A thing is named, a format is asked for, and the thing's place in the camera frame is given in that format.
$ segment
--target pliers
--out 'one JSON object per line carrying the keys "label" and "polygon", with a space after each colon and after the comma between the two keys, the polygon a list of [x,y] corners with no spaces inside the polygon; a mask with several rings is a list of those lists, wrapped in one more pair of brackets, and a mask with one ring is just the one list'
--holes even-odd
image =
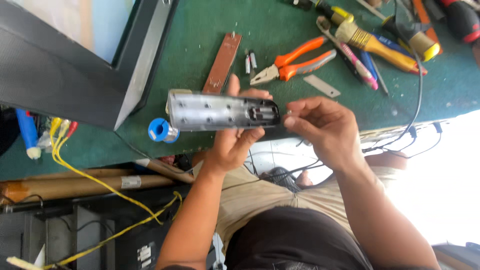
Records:
{"label": "pliers", "polygon": [[267,83],[271,80],[280,78],[282,81],[288,81],[292,76],[296,74],[305,74],[317,70],[327,62],[335,58],[336,50],[330,50],[319,57],[307,61],[301,64],[288,65],[297,59],[300,55],[319,48],[323,43],[327,41],[327,37],[320,36],[312,40],[307,41],[300,47],[293,50],[293,52],[286,55],[279,55],[275,58],[275,62],[272,66],[267,67],[258,73],[252,80],[250,85],[255,86],[259,84]]}

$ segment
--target bare foot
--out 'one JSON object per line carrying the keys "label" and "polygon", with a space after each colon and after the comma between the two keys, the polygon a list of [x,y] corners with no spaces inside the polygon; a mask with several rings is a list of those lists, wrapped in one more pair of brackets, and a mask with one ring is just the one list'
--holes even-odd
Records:
{"label": "bare foot", "polygon": [[310,178],[308,178],[308,171],[302,171],[301,174],[297,177],[295,184],[301,189],[313,185]]}

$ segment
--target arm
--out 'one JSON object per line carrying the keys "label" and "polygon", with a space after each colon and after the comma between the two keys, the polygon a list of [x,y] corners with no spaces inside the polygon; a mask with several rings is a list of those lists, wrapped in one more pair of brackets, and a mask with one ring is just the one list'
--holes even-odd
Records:
{"label": "arm", "polygon": [[[228,94],[236,96],[239,90],[239,80],[232,75]],[[272,98],[267,91],[255,89],[243,93],[243,96]],[[263,128],[246,132],[228,129],[216,133],[214,146],[207,153],[195,183],[163,242],[156,270],[170,265],[205,269],[223,178],[228,171],[243,165],[252,144],[264,134]]]}
{"label": "arm", "polygon": [[337,177],[352,231],[377,267],[439,269],[427,240],[384,192],[360,149],[355,115],[323,97],[287,104],[284,126],[313,143],[318,158]]}

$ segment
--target paintbrush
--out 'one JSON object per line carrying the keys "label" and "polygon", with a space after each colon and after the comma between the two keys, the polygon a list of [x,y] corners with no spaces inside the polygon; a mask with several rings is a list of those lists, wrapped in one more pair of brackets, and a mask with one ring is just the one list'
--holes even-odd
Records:
{"label": "paintbrush", "polygon": [[330,28],[330,25],[328,21],[326,20],[325,17],[319,16],[317,18],[317,26],[320,29],[320,31],[328,38],[330,39],[333,44],[348,58],[348,60],[353,64],[359,75],[362,77],[362,80],[370,86],[373,90],[378,89],[378,83],[368,71],[368,69],[360,62],[360,60],[355,56],[355,54],[350,50],[347,44],[340,42],[338,39],[336,39],[328,29]]}
{"label": "paintbrush", "polygon": [[[388,48],[375,36],[359,28],[355,23],[342,22],[335,33],[335,37],[359,49],[375,53],[405,72],[413,74],[420,72],[418,64],[413,58]],[[422,68],[422,70],[423,75],[426,75],[427,70],[425,68]]]}

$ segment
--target workbench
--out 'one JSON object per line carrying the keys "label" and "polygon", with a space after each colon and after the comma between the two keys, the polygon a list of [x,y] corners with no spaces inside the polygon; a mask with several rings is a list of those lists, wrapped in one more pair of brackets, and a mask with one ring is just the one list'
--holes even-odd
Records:
{"label": "workbench", "polygon": [[[367,31],[383,33],[381,20],[353,0],[327,0],[355,16],[356,23]],[[393,2],[384,4],[384,15],[393,13]],[[162,60],[147,105],[130,116],[118,133],[151,156],[160,157],[190,153],[212,146],[213,132],[181,132],[173,144],[153,142],[147,127],[157,117],[167,118],[167,92],[172,88],[201,91],[225,33],[235,31],[243,36],[232,71],[240,78],[242,88],[249,88],[245,75],[246,49],[255,50],[257,72],[272,65],[275,56],[283,55],[303,42],[321,34],[315,25],[318,13],[305,12],[285,4],[283,0],[180,0],[175,13]],[[456,117],[480,109],[480,72],[473,58],[471,45],[455,40],[446,25],[434,24],[444,52],[423,65],[422,106],[417,121],[435,121]],[[329,42],[318,53],[332,49]],[[383,59],[375,57],[388,86],[390,97],[379,89],[373,91],[361,84],[336,57],[313,72],[341,92],[335,100],[350,108],[357,117],[360,130],[374,130],[408,124],[417,104],[419,77],[400,71]],[[297,75],[288,82],[273,81],[262,85],[274,96],[285,113],[285,103],[300,98],[323,95]],[[282,126],[269,128],[263,140],[296,136]],[[100,167],[142,158],[132,152],[111,131],[80,125],[62,148],[62,157],[76,168]],[[0,180],[29,175],[65,171],[50,154],[42,153],[40,161],[30,160],[19,136],[14,145],[0,157]]]}

